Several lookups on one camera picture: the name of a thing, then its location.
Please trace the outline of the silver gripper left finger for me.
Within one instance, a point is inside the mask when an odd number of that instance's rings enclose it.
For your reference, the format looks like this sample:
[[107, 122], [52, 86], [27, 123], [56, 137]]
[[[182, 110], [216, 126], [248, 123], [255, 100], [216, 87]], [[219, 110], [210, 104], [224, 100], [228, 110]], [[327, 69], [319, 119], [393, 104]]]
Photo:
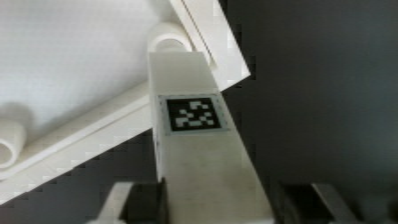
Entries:
[[168, 224], [164, 183], [118, 182], [88, 224]]

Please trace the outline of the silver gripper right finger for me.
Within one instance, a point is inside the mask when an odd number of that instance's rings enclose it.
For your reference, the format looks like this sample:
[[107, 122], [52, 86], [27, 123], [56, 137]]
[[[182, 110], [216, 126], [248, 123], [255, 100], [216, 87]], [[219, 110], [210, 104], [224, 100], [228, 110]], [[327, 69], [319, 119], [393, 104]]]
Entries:
[[278, 224], [363, 224], [331, 184], [280, 184]]

